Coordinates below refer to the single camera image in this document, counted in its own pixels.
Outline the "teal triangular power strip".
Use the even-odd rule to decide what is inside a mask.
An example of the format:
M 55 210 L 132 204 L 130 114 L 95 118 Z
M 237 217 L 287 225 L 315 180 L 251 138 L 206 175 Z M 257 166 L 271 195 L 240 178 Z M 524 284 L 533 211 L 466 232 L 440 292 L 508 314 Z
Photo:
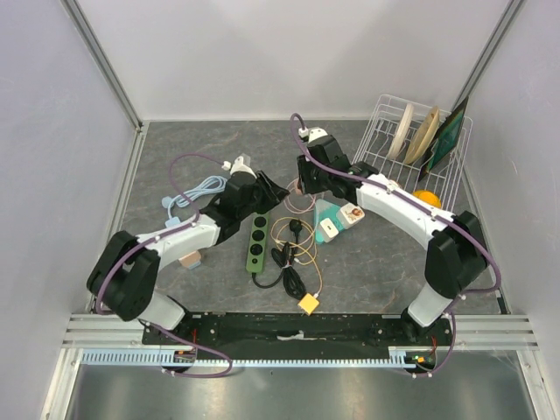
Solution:
M 331 201 L 325 199 L 317 199 L 314 207 L 314 227 L 315 227 L 315 242 L 317 244 L 323 244 L 329 242 L 336 235 L 345 230 L 343 224 L 338 218 L 338 212 L 341 206 L 332 203 Z M 327 225 L 333 225 L 338 233 L 334 236 L 329 237 L 327 240 L 323 234 L 322 222 L 327 221 Z

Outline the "white cube socket adapter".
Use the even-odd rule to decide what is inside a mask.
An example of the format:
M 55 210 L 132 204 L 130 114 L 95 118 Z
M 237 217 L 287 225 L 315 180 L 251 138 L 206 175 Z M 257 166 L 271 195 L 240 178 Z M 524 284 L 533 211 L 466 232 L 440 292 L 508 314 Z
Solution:
M 349 229 L 360 222 L 365 214 L 361 207 L 347 203 L 339 208 L 336 217 L 344 229 Z

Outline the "white square plug adapter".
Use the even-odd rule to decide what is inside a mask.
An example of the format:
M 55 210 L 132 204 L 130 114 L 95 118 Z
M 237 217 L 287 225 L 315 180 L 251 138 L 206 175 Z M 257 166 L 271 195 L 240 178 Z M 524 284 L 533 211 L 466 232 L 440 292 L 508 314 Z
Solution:
M 330 242 L 340 231 L 330 218 L 325 218 L 319 222 L 318 232 L 321 235 L 322 242 Z

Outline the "pink cube socket adapter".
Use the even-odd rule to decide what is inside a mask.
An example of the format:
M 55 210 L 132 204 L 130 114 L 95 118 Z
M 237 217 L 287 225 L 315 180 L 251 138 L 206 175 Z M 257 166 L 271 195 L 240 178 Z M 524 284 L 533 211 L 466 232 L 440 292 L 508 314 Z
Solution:
M 179 258 L 178 261 L 183 267 L 188 270 L 193 270 L 201 265 L 201 259 L 201 253 L 196 250 Z

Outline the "pink usb charger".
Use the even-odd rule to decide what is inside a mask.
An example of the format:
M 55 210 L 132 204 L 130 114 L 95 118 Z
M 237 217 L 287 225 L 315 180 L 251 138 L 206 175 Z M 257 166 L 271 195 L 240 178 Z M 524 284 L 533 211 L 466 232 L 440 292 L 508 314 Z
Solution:
M 298 182 L 297 179 L 294 179 L 292 182 L 290 182 L 290 184 L 289 184 L 289 190 L 290 190 L 292 193 L 295 193 L 296 195 L 303 195 L 303 192 L 302 192 L 302 190 L 301 190 L 301 188 L 300 188 L 300 184 L 299 184 L 299 182 Z

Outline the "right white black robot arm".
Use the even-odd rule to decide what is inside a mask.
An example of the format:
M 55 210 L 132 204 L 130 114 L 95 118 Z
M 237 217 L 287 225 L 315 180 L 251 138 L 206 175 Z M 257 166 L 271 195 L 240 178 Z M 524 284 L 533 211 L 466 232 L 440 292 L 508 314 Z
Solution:
M 322 129 L 294 129 L 292 135 L 302 151 L 297 166 L 304 193 L 329 192 L 377 214 L 425 249 L 426 284 L 400 324 L 407 342 L 423 343 L 436 319 L 490 263 L 480 221 L 467 211 L 456 215 L 425 203 L 369 164 L 351 164 L 338 141 Z

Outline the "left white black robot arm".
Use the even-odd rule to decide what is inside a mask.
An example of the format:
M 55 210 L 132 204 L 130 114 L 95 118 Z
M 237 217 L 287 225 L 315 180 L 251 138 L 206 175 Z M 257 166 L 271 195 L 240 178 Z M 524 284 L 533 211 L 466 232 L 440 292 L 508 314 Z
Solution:
M 87 289 L 98 305 L 104 304 L 121 320 L 147 321 L 162 327 L 171 343 L 185 343 L 193 330 L 188 311 L 155 291 L 158 272 L 196 251 L 223 243 L 251 214 L 269 212 L 289 194 L 263 171 L 237 171 L 224 191 L 191 219 L 149 234 L 114 234 L 87 279 Z

